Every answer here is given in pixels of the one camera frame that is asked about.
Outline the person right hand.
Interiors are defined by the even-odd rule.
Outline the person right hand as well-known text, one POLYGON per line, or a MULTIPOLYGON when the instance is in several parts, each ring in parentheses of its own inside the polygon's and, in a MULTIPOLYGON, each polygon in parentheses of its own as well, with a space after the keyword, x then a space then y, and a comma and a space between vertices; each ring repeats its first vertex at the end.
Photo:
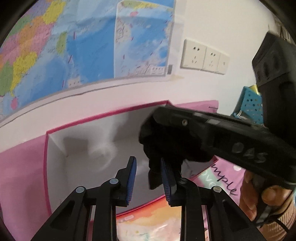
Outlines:
POLYGON ((283 240, 287 234, 276 220, 283 223, 288 229, 295 222, 295 201, 292 190, 284 189, 280 186, 270 186, 260 195, 252 184, 253 173, 245 171, 244 179, 240 188, 239 207, 253 221, 257 216, 258 202, 262 200, 266 205, 274 209, 275 217, 271 222, 264 224, 259 231, 266 240, 283 240))

